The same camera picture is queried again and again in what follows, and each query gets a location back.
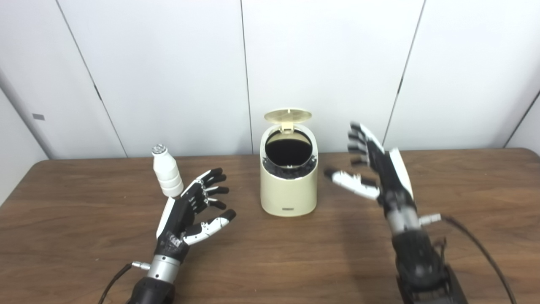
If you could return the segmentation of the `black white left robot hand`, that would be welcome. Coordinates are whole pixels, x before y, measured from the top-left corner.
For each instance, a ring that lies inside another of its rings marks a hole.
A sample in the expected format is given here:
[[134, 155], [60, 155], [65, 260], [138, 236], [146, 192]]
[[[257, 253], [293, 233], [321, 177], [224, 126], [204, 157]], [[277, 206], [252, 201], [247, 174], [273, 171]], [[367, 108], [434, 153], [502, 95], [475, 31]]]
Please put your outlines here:
[[[169, 199], [157, 229], [155, 255], [173, 258], [182, 264], [192, 245], [208, 239], [228, 225], [237, 215], [224, 202], [212, 198], [229, 189], [216, 185], [227, 179], [222, 168], [214, 168], [194, 179], [179, 198]], [[213, 206], [224, 212], [200, 223], [195, 216]]]

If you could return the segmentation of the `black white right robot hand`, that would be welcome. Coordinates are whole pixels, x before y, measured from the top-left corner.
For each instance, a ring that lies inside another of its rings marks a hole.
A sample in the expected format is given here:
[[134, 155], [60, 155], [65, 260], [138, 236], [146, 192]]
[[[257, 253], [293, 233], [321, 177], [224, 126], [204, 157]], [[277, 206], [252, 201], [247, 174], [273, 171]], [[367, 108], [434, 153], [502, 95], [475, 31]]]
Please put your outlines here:
[[379, 181], [351, 174], [336, 168], [326, 168], [324, 176], [348, 191], [378, 202], [387, 214], [404, 206], [417, 210], [410, 177], [397, 148], [386, 150], [375, 135], [363, 124], [352, 122], [348, 133], [348, 151], [359, 155], [351, 165], [370, 167]]

